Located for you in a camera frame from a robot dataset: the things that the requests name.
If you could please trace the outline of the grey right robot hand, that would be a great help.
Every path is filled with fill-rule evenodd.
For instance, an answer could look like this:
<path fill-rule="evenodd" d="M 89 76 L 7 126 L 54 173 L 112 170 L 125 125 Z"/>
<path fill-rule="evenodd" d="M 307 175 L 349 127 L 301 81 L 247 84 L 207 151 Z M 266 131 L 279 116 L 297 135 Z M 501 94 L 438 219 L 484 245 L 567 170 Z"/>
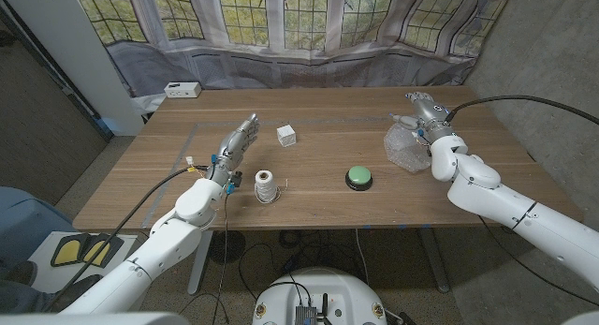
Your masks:
<path fill-rule="evenodd" d="M 423 131 L 429 143 L 445 136 L 455 136 L 453 127 L 446 122 L 449 111 L 436 102 L 431 95 L 423 92 L 413 92 L 405 95 L 414 107 L 415 113 L 409 115 L 391 114 L 392 119 L 410 130 Z"/>

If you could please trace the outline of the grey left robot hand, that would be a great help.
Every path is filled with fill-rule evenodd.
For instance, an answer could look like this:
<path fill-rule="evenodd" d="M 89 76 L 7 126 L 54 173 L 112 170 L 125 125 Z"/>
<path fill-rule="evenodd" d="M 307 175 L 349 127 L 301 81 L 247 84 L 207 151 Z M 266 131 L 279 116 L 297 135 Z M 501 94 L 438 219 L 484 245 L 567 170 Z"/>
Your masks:
<path fill-rule="evenodd" d="M 241 125 L 226 135 L 220 143 L 215 159 L 208 168 L 207 178 L 222 188 L 223 195 L 244 153 L 257 139 L 259 122 L 252 113 Z"/>

